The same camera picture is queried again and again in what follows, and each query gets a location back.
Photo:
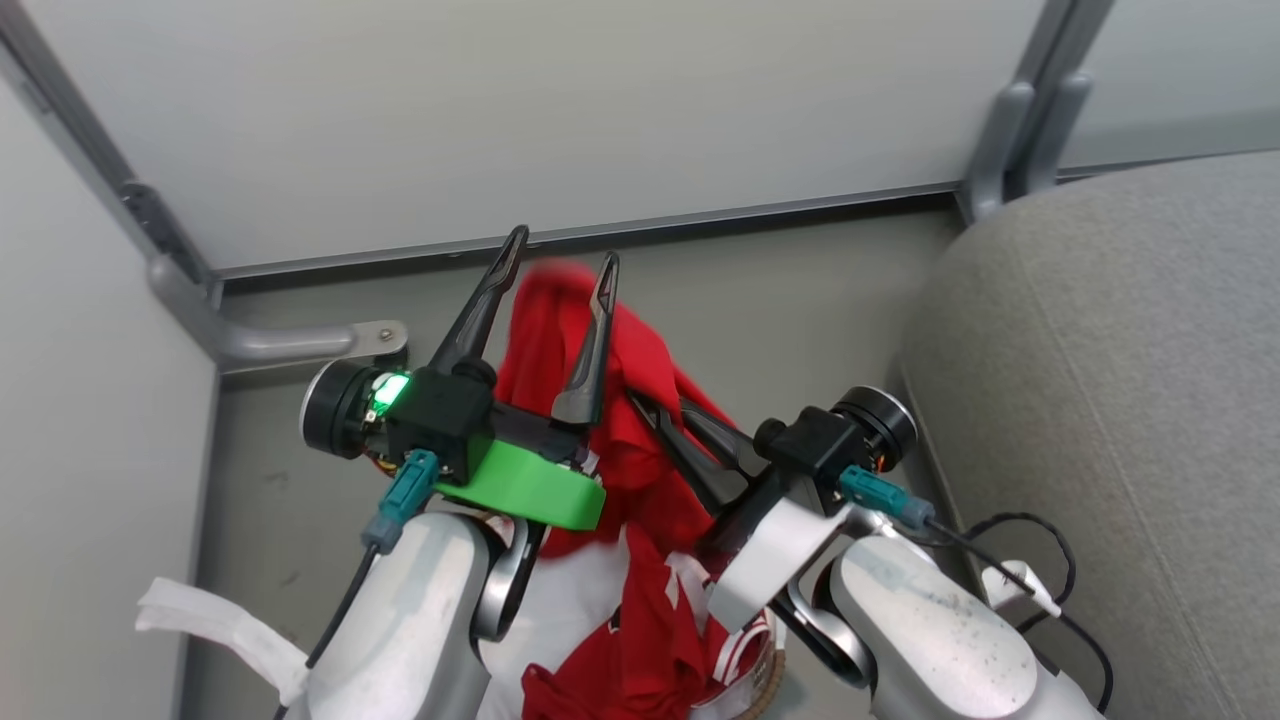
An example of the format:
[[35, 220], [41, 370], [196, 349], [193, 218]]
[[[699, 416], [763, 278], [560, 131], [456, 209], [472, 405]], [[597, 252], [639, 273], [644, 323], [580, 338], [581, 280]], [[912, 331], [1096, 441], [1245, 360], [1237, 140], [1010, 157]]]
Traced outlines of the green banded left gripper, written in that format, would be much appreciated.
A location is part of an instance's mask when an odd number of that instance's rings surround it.
[[[431, 384], [452, 383], [460, 377], [495, 386], [497, 372], [483, 355], [500, 302], [515, 286], [529, 238], [527, 225], [509, 232], [428, 363]], [[596, 529], [605, 489], [586, 465], [590, 433], [603, 414], [620, 264], [617, 252], [605, 254], [588, 296], [588, 328], [566, 386], [556, 396], [552, 418], [498, 402], [492, 414], [495, 438], [470, 483], [440, 482], [438, 495], [545, 527]]]

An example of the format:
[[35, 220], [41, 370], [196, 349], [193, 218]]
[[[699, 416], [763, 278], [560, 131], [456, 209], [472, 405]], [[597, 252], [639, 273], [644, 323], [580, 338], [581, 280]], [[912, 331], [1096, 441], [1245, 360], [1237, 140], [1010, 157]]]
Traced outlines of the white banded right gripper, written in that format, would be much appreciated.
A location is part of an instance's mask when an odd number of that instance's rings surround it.
[[[690, 398], [681, 398], [681, 418], [698, 442], [657, 401], [631, 389], [628, 400], [710, 515], [719, 515], [746, 488], [740, 474], [762, 475], [768, 468], [750, 436]], [[814, 512], [791, 498], [795, 479], [785, 471], [767, 473], [728, 514], [724, 547], [730, 561], [707, 602], [710, 618], [727, 632], [745, 628], [782, 596], [792, 606], [782, 614], [796, 618], [813, 634], [842, 633], [828, 612], [814, 609], [790, 587], [847, 525], [852, 505], [836, 503], [831, 515]]]

